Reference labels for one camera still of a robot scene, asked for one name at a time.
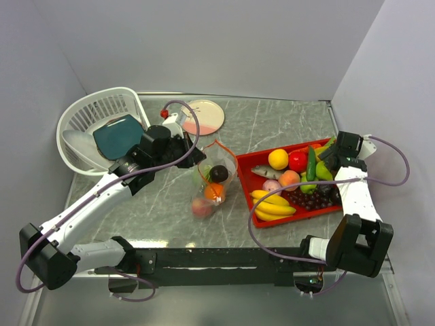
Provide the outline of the dark green chili pepper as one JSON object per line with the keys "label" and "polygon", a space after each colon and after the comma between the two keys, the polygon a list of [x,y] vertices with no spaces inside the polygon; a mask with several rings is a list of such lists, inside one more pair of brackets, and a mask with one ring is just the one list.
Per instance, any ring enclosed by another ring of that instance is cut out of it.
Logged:
{"label": "dark green chili pepper", "polygon": [[309,146],[309,152],[308,152],[308,160],[307,160],[307,169],[306,169],[306,179],[307,181],[314,181],[316,174],[315,174],[315,167],[316,167],[316,155],[315,150]]}

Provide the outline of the green apple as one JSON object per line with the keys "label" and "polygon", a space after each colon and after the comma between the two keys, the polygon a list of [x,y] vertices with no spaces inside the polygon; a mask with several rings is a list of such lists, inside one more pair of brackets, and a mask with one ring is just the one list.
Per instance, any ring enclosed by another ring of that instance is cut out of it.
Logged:
{"label": "green apple", "polygon": [[[306,174],[301,174],[301,180],[302,183],[305,182],[309,182],[309,180],[307,179],[307,175]],[[317,189],[317,184],[309,184],[309,185],[301,185],[300,190],[302,193],[304,194],[313,194],[314,191]]]}

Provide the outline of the green cabbage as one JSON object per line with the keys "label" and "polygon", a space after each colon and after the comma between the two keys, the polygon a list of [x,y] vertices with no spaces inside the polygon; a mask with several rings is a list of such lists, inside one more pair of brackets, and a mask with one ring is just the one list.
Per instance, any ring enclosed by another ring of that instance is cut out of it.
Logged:
{"label": "green cabbage", "polygon": [[193,170],[193,182],[195,185],[202,185],[203,183],[210,182],[210,170],[212,166],[205,164],[202,166],[196,166]]}

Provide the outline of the clear zip top bag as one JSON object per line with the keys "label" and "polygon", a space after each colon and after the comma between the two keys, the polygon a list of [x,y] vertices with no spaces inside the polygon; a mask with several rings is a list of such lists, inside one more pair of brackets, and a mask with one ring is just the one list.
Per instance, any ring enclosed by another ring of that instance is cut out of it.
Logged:
{"label": "clear zip top bag", "polygon": [[222,205],[227,190],[237,175],[234,153],[215,140],[203,148],[206,158],[193,169],[191,211],[196,218],[207,218]]}

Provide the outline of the orange fruit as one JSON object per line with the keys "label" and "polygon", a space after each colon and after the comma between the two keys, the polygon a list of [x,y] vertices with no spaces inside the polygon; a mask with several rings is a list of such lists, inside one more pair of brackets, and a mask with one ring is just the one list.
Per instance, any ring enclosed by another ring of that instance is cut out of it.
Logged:
{"label": "orange fruit", "polygon": [[223,202],[226,196],[226,190],[220,183],[210,183],[204,189],[204,197],[208,200]]}

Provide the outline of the pink peach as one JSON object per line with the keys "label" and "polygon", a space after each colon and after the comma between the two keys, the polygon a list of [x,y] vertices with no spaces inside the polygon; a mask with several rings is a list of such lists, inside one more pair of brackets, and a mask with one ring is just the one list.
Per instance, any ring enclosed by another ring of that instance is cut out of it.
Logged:
{"label": "pink peach", "polygon": [[213,212],[214,204],[204,198],[194,198],[191,204],[192,214],[197,218],[206,218]]}

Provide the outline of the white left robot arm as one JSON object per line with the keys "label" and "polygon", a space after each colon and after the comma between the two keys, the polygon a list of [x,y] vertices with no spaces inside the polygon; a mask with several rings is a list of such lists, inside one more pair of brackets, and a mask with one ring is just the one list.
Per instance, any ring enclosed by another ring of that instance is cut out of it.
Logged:
{"label": "white left robot arm", "polygon": [[94,222],[151,183],[159,170],[192,168],[203,161],[206,155],[196,144],[186,132],[172,135],[165,126],[149,127],[86,195],[39,227],[28,223],[21,229],[18,268],[28,267],[49,290],[62,287],[83,270],[132,270],[135,249],[125,239],[82,246],[77,241]]}

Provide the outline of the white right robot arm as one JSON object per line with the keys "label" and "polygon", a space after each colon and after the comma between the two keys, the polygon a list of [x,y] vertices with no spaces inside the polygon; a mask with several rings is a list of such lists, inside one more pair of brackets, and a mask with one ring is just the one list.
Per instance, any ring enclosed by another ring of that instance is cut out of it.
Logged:
{"label": "white right robot arm", "polygon": [[343,218],[329,239],[307,236],[302,240],[297,261],[304,270],[324,261],[331,268],[371,278],[380,272],[394,229],[382,222],[374,207],[361,152],[371,155],[373,144],[358,134],[340,131],[335,143],[320,155],[337,182]]}

